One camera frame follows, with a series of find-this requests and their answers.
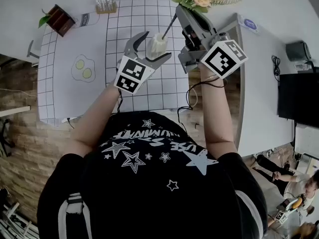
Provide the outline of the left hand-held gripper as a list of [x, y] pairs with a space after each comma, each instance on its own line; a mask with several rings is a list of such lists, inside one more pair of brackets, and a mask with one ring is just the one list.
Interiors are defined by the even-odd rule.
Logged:
[[117, 58], [117, 72], [114, 86], [122, 91], [135, 94], [149, 77], [162, 64], [171, 58], [172, 53], [165, 53], [151, 60], [138, 56], [138, 47], [146, 39], [149, 32], [136, 34], [126, 43], [124, 54]]

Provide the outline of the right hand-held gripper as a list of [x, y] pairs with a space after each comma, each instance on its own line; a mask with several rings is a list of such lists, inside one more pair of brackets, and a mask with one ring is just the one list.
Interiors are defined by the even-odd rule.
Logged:
[[185, 73], [201, 63], [224, 79], [248, 60], [239, 44], [228, 33], [217, 33], [204, 14], [182, 5], [176, 7], [175, 14], [185, 38], [185, 46], [178, 55]]

